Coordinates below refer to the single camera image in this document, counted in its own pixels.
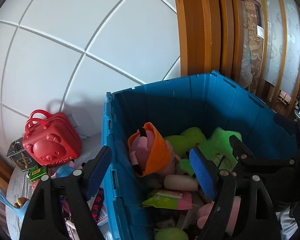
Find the red handbag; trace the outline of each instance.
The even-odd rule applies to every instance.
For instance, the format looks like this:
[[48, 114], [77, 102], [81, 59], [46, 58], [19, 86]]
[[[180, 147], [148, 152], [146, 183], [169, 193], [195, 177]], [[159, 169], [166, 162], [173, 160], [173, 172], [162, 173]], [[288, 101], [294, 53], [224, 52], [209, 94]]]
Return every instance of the red handbag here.
[[[45, 115], [47, 119], [33, 118], [36, 113]], [[35, 110], [26, 122], [25, 131], [22, 145], [42, 166], [58, 165], [80, 156], [80, 137], [64, 113]]]

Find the light blue spoon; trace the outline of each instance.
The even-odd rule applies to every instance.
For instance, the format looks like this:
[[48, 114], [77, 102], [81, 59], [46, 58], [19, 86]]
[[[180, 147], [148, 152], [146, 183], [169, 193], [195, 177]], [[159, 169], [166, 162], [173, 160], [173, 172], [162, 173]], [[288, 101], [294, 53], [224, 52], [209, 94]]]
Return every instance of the light blue spoon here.
[[27, 200], [21, 208], [15, 208], [0, 192], [0, 201], [9, 208], [11, 208], [12, 211], [15, 212], [16, 215], [20, 218], [21, 222], [23, 222], [30, 200]]

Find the white tiled wall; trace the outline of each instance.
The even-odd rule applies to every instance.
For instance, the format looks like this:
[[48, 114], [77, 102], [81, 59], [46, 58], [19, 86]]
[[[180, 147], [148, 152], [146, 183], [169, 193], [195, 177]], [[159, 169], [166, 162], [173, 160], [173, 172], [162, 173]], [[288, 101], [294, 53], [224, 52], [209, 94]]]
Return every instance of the white tiled wall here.
[[0, 154], [35, 109], [101, 132], [106, 92], [180, 76], [175, 0], [6, 0], [0, 9]]

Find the beige cylinder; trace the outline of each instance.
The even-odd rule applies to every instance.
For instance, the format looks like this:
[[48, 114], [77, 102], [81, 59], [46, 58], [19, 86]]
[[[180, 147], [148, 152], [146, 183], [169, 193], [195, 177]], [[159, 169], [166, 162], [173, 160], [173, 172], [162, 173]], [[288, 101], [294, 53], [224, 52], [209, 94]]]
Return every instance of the beige cylinder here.
[[167, 175], [164, 187], [171, 190], [198, 191], [198, 182], [189, 175]]

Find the storage bin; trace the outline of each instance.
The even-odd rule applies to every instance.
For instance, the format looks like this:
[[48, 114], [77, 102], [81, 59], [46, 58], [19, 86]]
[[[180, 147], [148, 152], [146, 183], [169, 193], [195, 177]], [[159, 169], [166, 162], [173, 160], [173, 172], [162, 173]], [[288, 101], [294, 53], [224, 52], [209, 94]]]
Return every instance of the storage bin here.
[[104, 178], [113, 239], [154, 239], [154, 209], [141, 206], [148, 189], [128, 155], [127, 140], [140, 126], [152, 122], [163, 137], [196, 126], [207, 138], [221, 127], [240, 132], [258, 157], [289, 159], [297, 152], [296, 137], [273, 116], [263, 101], [216, 71], [107, 93], [102, 143], [113, 154]]

